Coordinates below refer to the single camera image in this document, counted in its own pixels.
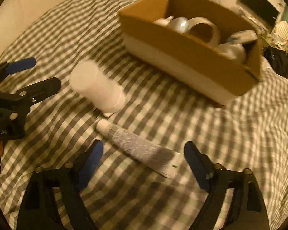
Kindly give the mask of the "white tape roll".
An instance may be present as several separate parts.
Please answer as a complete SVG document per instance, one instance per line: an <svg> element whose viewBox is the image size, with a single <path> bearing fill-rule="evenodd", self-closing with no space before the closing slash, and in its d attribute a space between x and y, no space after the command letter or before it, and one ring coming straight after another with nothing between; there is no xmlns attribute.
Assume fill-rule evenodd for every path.
<svg viewBox="0 0 288 230"><path fill-rule="evenodd" d="M195 17L188 20L188 33L212 47L219 45L221 40L221 33L217 26L203 17Z"/></svg>

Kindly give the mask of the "white earbuds case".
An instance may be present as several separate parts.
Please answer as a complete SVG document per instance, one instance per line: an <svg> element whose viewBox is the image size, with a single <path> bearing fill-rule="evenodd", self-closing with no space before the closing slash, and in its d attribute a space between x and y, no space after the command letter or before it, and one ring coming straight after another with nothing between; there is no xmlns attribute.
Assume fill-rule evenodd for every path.
<svg viewBox="0 0 288 230"><path fill-rule="evenodd" d="M189 30L188 19L185 17L175 18L167 26L178 33L187 33Z"/></svg>

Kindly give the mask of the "black jacket on chair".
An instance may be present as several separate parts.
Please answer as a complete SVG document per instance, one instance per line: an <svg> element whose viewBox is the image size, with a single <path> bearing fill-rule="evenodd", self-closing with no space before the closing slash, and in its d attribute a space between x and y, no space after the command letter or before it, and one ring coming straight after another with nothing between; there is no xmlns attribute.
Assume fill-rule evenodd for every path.
<svg viewBox="0 0 288 230"><path fill-rule="evenodd" d="M288 53L269 46L264 50L264 57L276 74L288 78Z"/></svg>

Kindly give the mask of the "white cream tube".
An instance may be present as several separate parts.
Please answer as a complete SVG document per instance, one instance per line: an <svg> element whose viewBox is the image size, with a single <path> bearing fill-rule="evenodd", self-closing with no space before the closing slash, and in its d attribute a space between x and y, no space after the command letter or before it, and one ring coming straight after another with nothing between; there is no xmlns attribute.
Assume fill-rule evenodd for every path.
<svg viewBox="0 0 288 230"><path fill-rule="evenodd" d="M156 173L171 179L178 173L178 167L183 162L180 153L143 139L106 119L99 120L96 129L122 151Z"/></svg>

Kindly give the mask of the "blue card pack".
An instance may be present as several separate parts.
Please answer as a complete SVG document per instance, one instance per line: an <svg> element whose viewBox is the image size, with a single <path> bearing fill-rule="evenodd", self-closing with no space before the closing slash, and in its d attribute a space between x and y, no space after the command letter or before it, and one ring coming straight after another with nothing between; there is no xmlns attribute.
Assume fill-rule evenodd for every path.
<svg viewBox="0 0 288 230"><path fill-rule="evenodd" d="M248 44L257 40L257 34L254 30L244 30L233 33L228 38L228 42L234 45Z"/></svg>

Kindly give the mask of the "white plush toy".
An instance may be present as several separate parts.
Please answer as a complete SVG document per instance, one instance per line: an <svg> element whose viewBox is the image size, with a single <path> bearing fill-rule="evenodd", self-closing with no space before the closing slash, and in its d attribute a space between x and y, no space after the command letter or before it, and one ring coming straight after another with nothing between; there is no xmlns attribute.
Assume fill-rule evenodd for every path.
<svg viewBox="0 0 288 230"><path fill-rule="evenodd" d="M154 21L154 24L166 27L173 19L174 19L174 16L169 16L167 18L160 18Z"/></svg>

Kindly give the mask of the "open cardboard box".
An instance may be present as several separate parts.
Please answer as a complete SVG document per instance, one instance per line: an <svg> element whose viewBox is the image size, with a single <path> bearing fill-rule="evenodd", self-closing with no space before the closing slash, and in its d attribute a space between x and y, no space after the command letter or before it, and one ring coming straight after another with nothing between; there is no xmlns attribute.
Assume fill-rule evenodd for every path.
<svg viewBox="0 0 288 230"><path fill-rule="evenodd" d="M217 27L221 43L236 32L253 29L248 21L213 1L139 0L118 14L129 53L220 105L230 104L260 81L259 42L249 44L246 61L238 63L196 36L156 24L158 19L170 16L203 17Z"/></svg>

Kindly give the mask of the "white mesh cloth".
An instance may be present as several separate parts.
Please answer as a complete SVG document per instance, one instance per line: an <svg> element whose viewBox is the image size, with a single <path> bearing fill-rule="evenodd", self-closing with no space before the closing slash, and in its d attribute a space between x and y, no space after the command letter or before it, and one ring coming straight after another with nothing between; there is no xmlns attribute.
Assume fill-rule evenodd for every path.
<svg viewBox="0 0 288 230"><path fill-rule="evenodd" d="M245 63L247 53L242 44L224 43L216 47L216 50L226 58L238 63Z"/></svg>

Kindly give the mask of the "white oval mirror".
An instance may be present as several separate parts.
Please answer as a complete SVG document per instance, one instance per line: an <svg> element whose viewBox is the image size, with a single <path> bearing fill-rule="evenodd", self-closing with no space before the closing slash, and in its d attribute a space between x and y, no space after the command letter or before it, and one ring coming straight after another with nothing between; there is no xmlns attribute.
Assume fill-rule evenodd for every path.
<svg viewBox="0 0 288 230"><path fill-rule="evenodd" d="M287 21L279 21L274 29L274 39L276 44L279 44L281 46L285 46L288 44L288 23Z"/></svg>

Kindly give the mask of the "white cotton pad roll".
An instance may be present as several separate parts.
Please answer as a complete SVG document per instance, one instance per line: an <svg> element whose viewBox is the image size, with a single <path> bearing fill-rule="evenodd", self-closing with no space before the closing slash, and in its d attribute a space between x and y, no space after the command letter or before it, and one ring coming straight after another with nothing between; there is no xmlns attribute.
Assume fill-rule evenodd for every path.
<svg viewBox="0 0 288 230"><path fill-rule="evenodd" d="M73 91L88 99L105 117L125 106L123 87L108 78L93 60L79 62L71 72L69 83Z"/></svg>

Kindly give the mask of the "black wall television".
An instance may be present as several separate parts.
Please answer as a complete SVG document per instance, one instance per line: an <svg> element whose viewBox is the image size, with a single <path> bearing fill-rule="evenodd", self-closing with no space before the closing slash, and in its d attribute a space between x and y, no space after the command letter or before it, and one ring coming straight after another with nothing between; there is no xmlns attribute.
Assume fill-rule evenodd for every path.
<svg viewBox="0 0 288 230"><path fill-rule="evenodd" d="M240 0L240 2L262 18L268 26L274 27L279 11L268 0Z"/></svg>

